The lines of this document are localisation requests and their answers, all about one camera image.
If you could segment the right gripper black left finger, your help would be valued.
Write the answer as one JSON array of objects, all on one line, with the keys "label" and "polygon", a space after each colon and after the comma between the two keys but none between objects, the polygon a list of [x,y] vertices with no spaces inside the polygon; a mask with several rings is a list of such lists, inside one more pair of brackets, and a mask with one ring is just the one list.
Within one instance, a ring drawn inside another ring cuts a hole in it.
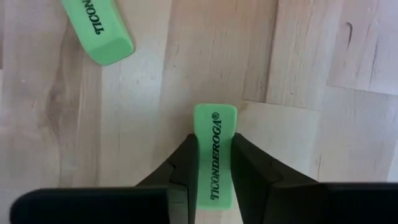
[{"label": "right gripper black left finger", "polygon": [[189,134],[155,171],[137,186],[165,192],[169,224],[195,224],[198,140]]}]

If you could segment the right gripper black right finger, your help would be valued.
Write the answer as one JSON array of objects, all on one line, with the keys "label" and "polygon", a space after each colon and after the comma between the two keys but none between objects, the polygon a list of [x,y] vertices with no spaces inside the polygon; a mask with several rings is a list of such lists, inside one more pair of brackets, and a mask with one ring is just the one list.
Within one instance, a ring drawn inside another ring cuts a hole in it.
[{"label": "right gripper black right finger", "polygon": [[242,134],[231,146],[231,175],[244,224],[321,224],[322,188]]}]

